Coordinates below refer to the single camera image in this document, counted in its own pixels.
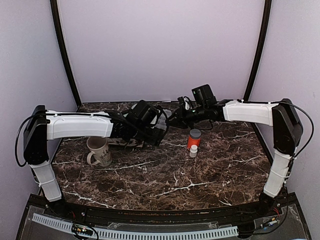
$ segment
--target marble tabletop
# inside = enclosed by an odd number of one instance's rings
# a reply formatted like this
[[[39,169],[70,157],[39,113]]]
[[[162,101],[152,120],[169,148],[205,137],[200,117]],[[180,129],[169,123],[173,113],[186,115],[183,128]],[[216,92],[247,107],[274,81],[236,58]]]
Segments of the marble tabletop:
[[[122,111],[134,103],[86,103],[79,112]],[[161,103],[173,110],[178,104]],[[204,121],[198,128],[208,128]],[[189,129],[171,127],[160,146],[110,146],[112,164],[87,164],[87,137],[65,138],[52,162],[68,202],[124,210],[195,210],[257,201],[270,171],[251,125],[214,122],[197,157]]]

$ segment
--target white mug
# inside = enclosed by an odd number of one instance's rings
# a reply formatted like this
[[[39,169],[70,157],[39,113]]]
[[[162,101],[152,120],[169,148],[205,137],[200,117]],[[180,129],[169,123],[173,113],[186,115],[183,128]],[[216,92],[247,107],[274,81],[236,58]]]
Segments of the white mug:
[[[86,157],[86,162],[89,165],[99,164],[101,167],[107,167],[111,164],[112,157],[107,137],[91,136],[86,141],[86,145],[91,151]],[[91,162],[92,156],[94,156],[95,162]]]

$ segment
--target white wall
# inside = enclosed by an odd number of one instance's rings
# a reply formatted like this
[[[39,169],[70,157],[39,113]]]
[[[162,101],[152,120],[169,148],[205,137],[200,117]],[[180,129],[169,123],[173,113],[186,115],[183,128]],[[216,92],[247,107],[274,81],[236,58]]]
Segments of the white wall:
[[[36,105],[74,111],[76,104],[61,60],[49,0],[0,2],[0,233],[16,238],[30,193],[28,166],[19,168],[14,143],[21,122]],[[51,142],[53,154],[58,142]]]
[[[296,192],[312,239],[320,239],[320,2],[274,0],[265,47],[251,100],[290,98],[306,110],[315,124],[310,145],[295,161],[289,190]],[[310,123],[299,114],[304,126],[301,146],[310,135]],[[272,129],[260,127],[270,148]]]
[[[264,0],[59,0],[83,102],[241,98]]]

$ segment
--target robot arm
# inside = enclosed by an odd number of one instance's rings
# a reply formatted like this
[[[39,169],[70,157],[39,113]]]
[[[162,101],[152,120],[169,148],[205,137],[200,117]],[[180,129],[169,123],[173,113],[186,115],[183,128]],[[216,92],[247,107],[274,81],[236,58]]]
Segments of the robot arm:
[[[231,99],[218,102],[209,85],[195,88],[192,93],[198,106],[192,107],[184,98],[179,97],[180,108],[169,118],[171,126],[193,128],[194,123],[212,120],[250,122],[273,127],[273,163],[259,197],[258,213],[265,215],[288,178],[287,174],[303,133],[303,126],[296,110],[291,106],[292,102],[289,99],[278,103],[247,103]]]
[[[37,106],[24,130],[23,156],[49,202],[63,196],[49,161],[47,140],[66,137],[131,138],[158,146],[166,131],[156,128],[162,108],[143,100],[124,112],[56,112]]]

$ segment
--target gray bottle cap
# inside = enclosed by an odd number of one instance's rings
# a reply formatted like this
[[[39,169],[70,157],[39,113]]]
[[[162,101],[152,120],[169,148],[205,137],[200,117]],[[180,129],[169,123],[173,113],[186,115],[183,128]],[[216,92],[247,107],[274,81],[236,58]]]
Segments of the gray bottle cap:
[[[199,129],[192,129],[190,131],[190,137],[194,140],[201,138],[201,131]]]

